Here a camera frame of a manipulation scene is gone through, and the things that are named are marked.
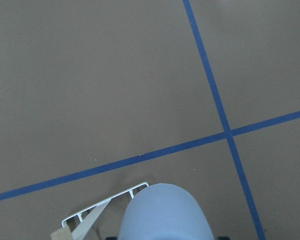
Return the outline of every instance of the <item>tiled floor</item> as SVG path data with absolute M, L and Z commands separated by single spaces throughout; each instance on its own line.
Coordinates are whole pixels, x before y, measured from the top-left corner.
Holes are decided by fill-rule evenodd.
M 0 240 L 143 181 L 216 237 L 300 239 L 300 2 L 0 2 Z

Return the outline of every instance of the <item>gray flat panel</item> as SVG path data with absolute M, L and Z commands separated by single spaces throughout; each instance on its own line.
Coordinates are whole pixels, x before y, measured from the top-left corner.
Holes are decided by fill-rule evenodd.
M 300 1 L 191 1 L 232 128 L 300 111 Z
M 216 237 L 257 239 L 224 140 L 1 201 L 0 239 L 48 239 L 65 217 L 143 181 L 171 183 L 190 192 Z M 118 235 L 126 204 L 126 198 L 110 203 L 100 216 L 101 239 Z
M 300 119 L 235 141 L 267 240 L 300 239 Z
M 219 132 L 181 1 L 0 1 L 0 192 Z

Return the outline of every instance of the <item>blue line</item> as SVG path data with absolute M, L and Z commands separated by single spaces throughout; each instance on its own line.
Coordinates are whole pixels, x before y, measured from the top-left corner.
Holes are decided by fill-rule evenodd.
M 0 201 L 226 139 L 224 132 L 0 193 Z
M 256 230 L 256 233 L 258 235 L 259 240 L 266 240 L 266 236 L 259 218 L 259 214 L 255 205 L 255 201 L 253 199 L 249 184 L 248 184 L 248 180 L 246 177 L 246 174 L 244 172 L 244 168 L 242 166 L 241 160 L 240 160 L 240 156 L 237 150 L 237 146 L 234 140 L 234 137 L 232 135 L 232 131 L 230 129 L 230 125 L 226 116 L 226 112 L 225 109 L 223 107 L 222 101 L 221 101 L 221 97 L 217 88 L 217 84 L 208 60 L 208 56 L 202 41 L 202 38 L 200 36 L 200 32 L 197 26 L 197 22 L 194 16 L 194 13 L 192 11 L 191 8 L 191 4 L 189 2 L 189 0 L 183 0 L 183 4 L 184 4 L 184 8 L 186 11 L 186 14 L 188 16 L 190 25 L 191 25 L 191 29 L 194 35 L 194 39 L 197 45 L 197 48 L 199 50 L 199 54 L 201 57 L 201 61 L 206 73 L 206 77 L 208 79 L 211 91 L 212 91 L 212 95 L 213 95 L 213 99 L 222 123 L 222 127 L 224 129 L 224 133 L 226 135 L 226 139 L 230 148 L 230 152 L 234 161 L 234 165 L 236 168 L 236 171 L 238 173 L 240 182 L 241 182 L 241 186 L 245 195 L 245 199 L 247 201 L 249 210 L 250 210 L 250 214 L 254 223 L 254 227 Z
M 264 129 L 273 125 L 282 124 L 291 120 L 299 119 L 300 118 L 300 111 L 296 111 L 287 115 L 278 116 L 269 120 L 257 122 L 254 124 L 250 124 L 247 126 L 239 127 L 232 130 L 232 135 L 237 136 L 240 134 L 246 134 L 252 131 L 256 131 L 259 129 Z

